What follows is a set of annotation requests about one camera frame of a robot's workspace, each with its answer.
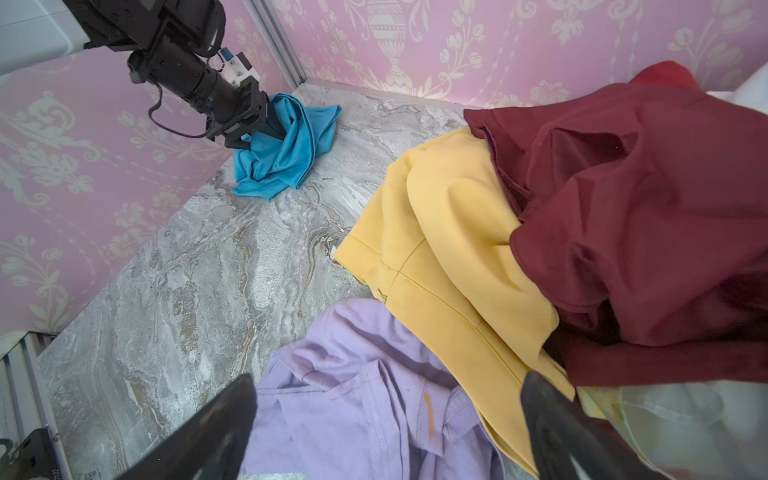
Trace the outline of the teal blue cloth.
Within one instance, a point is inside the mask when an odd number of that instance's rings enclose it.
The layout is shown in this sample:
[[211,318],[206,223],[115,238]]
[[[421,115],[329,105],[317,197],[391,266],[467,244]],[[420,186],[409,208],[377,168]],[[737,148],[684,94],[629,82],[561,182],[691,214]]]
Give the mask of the teal blue cloth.
[[279,121],[285,136],[253,132],[242,137],[247,147],[233,154],[233,193],[238,196],[269,200],[287,188],[298,189],[316,158],[331,150],[341,106],[307,107],[287,93],[270,100],[270,116]]

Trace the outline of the yellow cloth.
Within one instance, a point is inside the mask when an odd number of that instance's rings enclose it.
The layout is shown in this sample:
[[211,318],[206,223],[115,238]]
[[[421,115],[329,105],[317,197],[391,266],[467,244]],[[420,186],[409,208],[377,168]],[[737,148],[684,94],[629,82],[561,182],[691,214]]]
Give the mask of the yellow cloth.
[[486,141],[462,127],[414,147],[335,252],[335,260],[446,366],[494,444],[536,473],[521,391],[537,372],[575,388],[544,349],[559,316],[514,259],[518,227]]

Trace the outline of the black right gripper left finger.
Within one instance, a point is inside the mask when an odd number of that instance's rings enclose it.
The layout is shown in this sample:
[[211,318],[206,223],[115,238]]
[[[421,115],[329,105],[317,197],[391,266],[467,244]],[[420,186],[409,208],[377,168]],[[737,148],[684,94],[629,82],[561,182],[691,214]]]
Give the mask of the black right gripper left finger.
[[242,374],[119,479],[236,479],[256,412],[253,377]]

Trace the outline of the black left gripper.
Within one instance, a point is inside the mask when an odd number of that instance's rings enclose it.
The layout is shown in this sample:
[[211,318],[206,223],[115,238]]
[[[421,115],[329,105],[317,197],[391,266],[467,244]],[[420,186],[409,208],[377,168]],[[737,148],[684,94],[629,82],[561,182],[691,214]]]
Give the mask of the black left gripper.
[[[259,81],[247,77],[237,86],[211,68],[200,57],[165,36],[148,50],[137,50],[128,58],[131,80],[149,83],[157,89],[158,98],[147,116],[160,129],[184,138],[224,139],[230,149],[248,149],[246,136],[256,133],[273,135],[273,104]],[[163,103],[163,94],[171,92],[191,109],[206,116],[205,131],[188,134],[174,130],[154,114]]]

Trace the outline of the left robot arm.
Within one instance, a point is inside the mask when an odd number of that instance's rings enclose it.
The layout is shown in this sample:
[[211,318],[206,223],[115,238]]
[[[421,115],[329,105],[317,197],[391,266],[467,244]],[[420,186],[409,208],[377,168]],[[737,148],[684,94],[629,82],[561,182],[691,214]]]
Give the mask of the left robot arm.
[[221,2],[4,1],[1,72],[8,75],[83,50],[127,51],[130,78],[170,92],[205,115],[204,137],[249,148],[256,133],[285,130],[247,58],[223,45]]

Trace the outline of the white cloth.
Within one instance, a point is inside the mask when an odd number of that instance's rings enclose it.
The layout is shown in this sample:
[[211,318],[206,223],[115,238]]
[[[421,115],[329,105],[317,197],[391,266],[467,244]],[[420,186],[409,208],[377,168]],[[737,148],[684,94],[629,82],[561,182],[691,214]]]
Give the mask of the white cloth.
[[552,291],[587,317],[575,383],[683,477],[767,473],[767,88],[630,83],[582,113],[591,164],[554,226]]

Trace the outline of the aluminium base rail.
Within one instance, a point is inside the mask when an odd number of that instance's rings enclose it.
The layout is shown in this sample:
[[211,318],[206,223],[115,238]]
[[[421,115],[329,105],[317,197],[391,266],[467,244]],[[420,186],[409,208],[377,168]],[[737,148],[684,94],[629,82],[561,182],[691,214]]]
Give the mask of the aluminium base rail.
[[33,430],[49,430],[62,479],[72,477],[49,396],[37,365],[54,337],[29,332],[1,358],[1,439],[20,444]]

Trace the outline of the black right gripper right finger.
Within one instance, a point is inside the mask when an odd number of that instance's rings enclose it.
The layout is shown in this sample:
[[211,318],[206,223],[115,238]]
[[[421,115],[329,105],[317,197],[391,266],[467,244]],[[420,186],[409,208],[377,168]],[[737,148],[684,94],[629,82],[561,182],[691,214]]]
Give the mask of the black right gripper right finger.
[[601,430],[545,377],[529,372],[521,391],[541,479],[661,479],[638,456]]

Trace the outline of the aluminium corner post left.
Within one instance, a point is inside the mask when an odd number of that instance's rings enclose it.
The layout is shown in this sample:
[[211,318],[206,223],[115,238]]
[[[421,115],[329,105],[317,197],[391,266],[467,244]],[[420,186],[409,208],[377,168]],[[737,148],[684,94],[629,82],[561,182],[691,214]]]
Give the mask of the aluminium corner post left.
[[307,75],[280,22],[276,8],[271,1],[266,0],[244,0],[243,3],[272,53],[289,91],[295,91],[307,81]]

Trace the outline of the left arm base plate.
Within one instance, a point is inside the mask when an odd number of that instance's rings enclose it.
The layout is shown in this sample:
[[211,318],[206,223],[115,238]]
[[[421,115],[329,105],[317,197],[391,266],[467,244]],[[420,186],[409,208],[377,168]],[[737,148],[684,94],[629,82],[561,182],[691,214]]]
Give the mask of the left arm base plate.
[[20,444],[1,439],[1,479],[61,480],[62,474],[47,428],[33,430]]

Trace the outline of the lavender cloth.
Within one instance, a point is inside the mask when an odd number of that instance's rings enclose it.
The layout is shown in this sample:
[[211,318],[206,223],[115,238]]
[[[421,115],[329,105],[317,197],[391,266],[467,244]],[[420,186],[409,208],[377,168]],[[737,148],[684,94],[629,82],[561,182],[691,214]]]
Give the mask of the lavender cloth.
[[379,301],[337,303],[277,349],[256,385],[245,475],[501,479],[465,391]]

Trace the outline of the maroon cloth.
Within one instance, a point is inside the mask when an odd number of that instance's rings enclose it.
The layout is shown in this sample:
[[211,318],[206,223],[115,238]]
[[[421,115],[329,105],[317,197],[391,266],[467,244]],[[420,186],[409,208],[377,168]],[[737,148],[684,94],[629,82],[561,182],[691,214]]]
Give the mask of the maroon cloth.
[[767,72],[706,92],[666,61],[536,107],[466,110],[556,307],[576,386],[767,379]]

